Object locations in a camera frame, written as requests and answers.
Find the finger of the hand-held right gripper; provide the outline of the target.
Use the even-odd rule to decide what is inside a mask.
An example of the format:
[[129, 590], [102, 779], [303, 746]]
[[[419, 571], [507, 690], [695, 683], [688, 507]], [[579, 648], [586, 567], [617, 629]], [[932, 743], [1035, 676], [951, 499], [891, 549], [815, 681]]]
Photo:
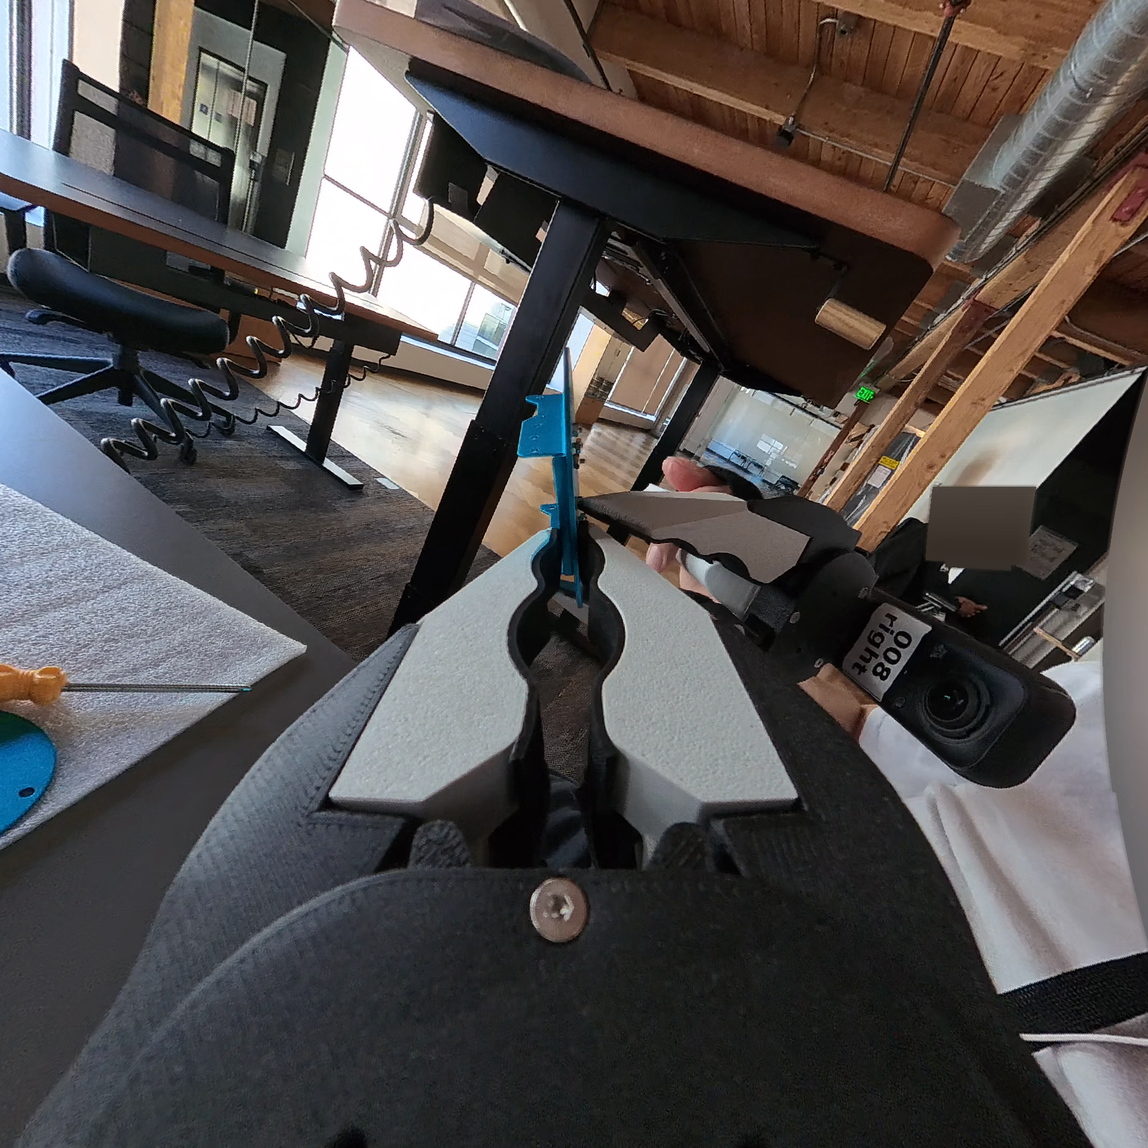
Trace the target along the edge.
[[805, 533], [759, 512], [765, 499], [649, 491], [580, 497], [579, 506], [646, 541], [673, 541], [709, 562], [735, 560], [748, 579], [781, 577], [809, 545]]

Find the blue plate with bracket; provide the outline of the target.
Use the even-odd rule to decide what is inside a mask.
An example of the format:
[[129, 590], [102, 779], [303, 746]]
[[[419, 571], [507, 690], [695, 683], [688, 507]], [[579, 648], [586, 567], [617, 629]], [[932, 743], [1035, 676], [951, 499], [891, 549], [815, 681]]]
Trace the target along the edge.
[[583, 605], [583, 578], [579, 566], [579, 465], [582, 441], [572, 424], [571, 361], [567, 348], [561, 354], [563, 389], [554, 394], [530, 395], [534, 414], [520, 424], [518, 456], [548, 456], [552, 465], [554, 497], [539, 508], [549, 517], [557, 533], [561, 555], [560, 585], [578, 607]]

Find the black standing desk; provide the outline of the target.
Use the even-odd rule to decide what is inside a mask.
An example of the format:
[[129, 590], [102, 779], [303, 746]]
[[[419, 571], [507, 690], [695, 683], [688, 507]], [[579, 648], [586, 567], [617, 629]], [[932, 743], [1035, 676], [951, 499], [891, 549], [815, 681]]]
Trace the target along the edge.
[[718, 377], [833, 406], [870, 359], [813, 317], [841, 302], [887, 333], [958, 238], [934, 210], [609, 93], [415, 3], [337, 3], [334, 29], [500, 176], [554, 210], [390, 634], [466, 581], [512, 470], [526, 396], [552, 380], [613, 239], [697, 364], [635, 485], [661, 476]]

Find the grey desk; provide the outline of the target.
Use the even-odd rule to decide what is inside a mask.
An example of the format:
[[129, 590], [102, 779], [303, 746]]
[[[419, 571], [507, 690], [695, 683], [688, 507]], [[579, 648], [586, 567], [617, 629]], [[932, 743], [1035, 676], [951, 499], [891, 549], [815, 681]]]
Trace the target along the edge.
[[307, 646], [2, 849], [1, 1143], [12, 1145], [114, 1000], [220, 804], [354, 660], [8, 376], [2, 481]]

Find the wooden desk with black legs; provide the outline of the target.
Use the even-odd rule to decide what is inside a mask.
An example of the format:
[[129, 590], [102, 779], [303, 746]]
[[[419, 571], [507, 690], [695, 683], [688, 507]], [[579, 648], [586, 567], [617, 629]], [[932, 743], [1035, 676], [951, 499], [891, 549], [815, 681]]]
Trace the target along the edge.
[[369, 294], [369, 286], [381, 271], [379, 257], [360, 249], [363, 282], [359, 284], [343, 282], [336, 273], [329, 273], [323, 282], [300, 256], [199, 217], [159, 195], [6, 131], [1, 133], [1, 186], [2, 193], [27, 204], [151, 249], [179, 253], [244, 283], [295, 295], [296, 305], [292, 307], [263, 295], [237, 295], [235, 301], [213, 297], [205, 301], [205, 307], [267, 321], [282, 318], [288, 333], [299, 340], [314, 336], [332, 340], [323, 377], [314, 395], [317, 406], [307, 437], [299, 439], [282, 425], [270, 429], [349, 489], [363, 488], [362, 481], [325, 456], [347, 387], [352, 351], [358, 347], [392, 355], [403, 335], [423, 340], [431, 338], [430, 331], [382, 306]]

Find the person's right hand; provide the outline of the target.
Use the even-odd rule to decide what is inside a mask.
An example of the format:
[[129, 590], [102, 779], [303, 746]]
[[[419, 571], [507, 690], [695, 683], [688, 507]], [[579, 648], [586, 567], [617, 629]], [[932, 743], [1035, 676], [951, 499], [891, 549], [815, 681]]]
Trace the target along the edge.
[[[662, 474], [668, 488], [679, 493], [731, 493], [729, 485], [721, 482], [713, 471], [684, 458], [671, 456], [664, 459]], [[668, 575], [672, 567], [677, 567], [679, 589], [682, 592], [713, 599], [707, 588], [683, 566], [684, 559], [679, 548], [671, 541], [649, 544], [643, 560], [662, 575]]]

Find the beige cylinder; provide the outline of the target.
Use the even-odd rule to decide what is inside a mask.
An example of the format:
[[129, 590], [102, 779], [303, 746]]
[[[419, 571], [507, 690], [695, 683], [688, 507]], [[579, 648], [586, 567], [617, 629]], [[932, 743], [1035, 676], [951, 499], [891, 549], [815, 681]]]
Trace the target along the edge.
[[887, 324], [855, 309], [836, 297], [826, 298], [813, 321], [824, 331], [869, 351], [885, 336]]

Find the white foam mat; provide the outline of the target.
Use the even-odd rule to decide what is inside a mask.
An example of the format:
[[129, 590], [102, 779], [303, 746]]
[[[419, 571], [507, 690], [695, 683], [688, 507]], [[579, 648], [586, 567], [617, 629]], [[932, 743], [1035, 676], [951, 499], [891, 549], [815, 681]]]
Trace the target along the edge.
[[[246, 614], [5, 485], [2, 663], [94, 683], [254, 685], [306, 651]], [[42, 728], [51, 779], [2, 846], [77, 804], [233, 698], [220, 693], [65, 693], [2, 705]]]

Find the person's white shirt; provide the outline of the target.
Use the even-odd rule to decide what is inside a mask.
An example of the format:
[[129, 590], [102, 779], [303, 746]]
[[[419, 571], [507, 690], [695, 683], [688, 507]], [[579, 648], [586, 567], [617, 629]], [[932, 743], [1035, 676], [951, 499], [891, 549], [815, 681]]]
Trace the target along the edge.
[[[1145, 953], [1119, 817], [1117, 825], [1097, 868], [1068, 877], [1066, 884], [1037, 880], [1031, 892], [1016, 891], [1004, 879], [988, 879], [970, 891], [958, 888], [937, 856], [997, 991]], [[1145, 1007], [1134, 1007], [1130, 1018], [1120, 1022], [1020, 1024], [1020, 1032], [1030, 1036], [1082, 1035], [1093, 1029], [1137, 1043], [1053, 1043], [1034, 1051], [1034, 1062], [1092, 1145], [1146, 1145]]]

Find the ceiling pipe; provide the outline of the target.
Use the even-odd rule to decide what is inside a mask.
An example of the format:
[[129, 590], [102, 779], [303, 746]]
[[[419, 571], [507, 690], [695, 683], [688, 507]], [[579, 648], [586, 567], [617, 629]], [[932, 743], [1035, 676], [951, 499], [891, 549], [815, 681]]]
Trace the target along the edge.
[[952, 33], [953, 23], [963, 15], [963, 12], [969, 8], [971, 1], [944, 1], [941, 4], [941, 23], [934, 38], [933, 46], [930, 49], [930, 55], [928, 57], [928, 64], [925, 66], [922, 81], [914, 94], [911, 111], [908, 113], [908, 119], [904, 124], [903, 133], [899, 138], [897, 148], [893, 153], [892, 161], [889, 161], [882, 183], [882, 193], [889, 193], [893, 187], [896, 180], [896, 175], [903, 160], [903, 156], [907, 150], [908, 142], [914, 133], [914, 127], [917, 120], [919, 119], [923, 104], [928, 97], [928, 92], [932, 86], [934, 75], [937, 72], [937, 67], [943, 57], [943, 51], [945, 49], [949, 36]]

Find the large window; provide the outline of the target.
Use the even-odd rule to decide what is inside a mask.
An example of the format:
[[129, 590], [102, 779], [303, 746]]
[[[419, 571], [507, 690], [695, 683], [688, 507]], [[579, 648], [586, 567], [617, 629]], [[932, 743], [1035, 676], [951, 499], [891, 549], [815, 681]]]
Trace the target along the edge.
[[426, 152], [416, 109], [355, 51], [341, 66], [306, 258], [322, 273], [366, 284], [381, 306], [461, 353], [494, 361], [515, 305], [407, 239], [426, 200], [411, 190]]

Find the black saddle office chair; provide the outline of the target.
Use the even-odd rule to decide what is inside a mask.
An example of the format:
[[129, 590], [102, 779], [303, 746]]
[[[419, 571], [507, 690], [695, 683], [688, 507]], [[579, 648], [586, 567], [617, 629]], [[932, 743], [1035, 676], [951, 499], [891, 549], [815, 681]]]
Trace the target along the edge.
[[136, 291], [42, 249], [12, 253], [6, 277], [17, 292], [36, 305], [26, 313], [27, 321], [35, 325], [65, 323], [106, 336], [113, 343], [114, 354], [108, 361], [2, 353], [2, 366], [24, 364], [76, 373], [73, 381], [38, 396], [45, 406], [103, 391], [116, 391], [125, 407], [138, 398], [153, 411], [155, 421], [132, 420], [136, 441], [101, 441], [101, 451], [120, 467], [125, 467], [124, 455], [155, 459], [158, 440], [174, 446], [180, 459], [192, 465], [196, 448], [180, 421], [181, 413], [195, 421], [210, 422], [214, 414], [231, 421], [229, 414], [215, 409], [198, 388], [184, 391], [143, 369], [139, 362], [140, 351], [221, 354], [231, 335], [218, 314]]

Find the black mesh office chair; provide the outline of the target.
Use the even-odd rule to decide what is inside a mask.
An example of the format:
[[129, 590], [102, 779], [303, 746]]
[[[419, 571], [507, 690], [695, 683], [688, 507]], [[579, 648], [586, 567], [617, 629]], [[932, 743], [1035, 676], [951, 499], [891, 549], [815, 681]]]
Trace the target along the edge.
[[69, 60], [61, 82], [51, 150], [226, 224], [235, 156], [86, 77]]

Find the orange handled screwdriver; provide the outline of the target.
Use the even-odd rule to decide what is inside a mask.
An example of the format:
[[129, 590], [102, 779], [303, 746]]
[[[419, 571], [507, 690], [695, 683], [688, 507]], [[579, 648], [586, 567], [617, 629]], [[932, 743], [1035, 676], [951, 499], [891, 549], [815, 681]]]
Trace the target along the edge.
[[72, 694], [246, 694], [250, 683], [177, 683], [177, 682], [80, 682], [56, 666], [24, 670], [1, 664], [1, 702], [27, 702], [38, 708]]

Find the silver ventilation duct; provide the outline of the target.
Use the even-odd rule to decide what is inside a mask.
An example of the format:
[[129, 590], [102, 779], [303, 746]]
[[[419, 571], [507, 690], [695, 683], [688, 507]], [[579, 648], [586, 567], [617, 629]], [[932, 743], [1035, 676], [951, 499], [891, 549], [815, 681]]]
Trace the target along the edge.
[[971, 178], [992, 197], [974, 200], [979, 213], [960, 224], [948, 261], [979, 260], [1124, 115], [1145, 83], [1146, 3], [1108, 1], [992, 161]]

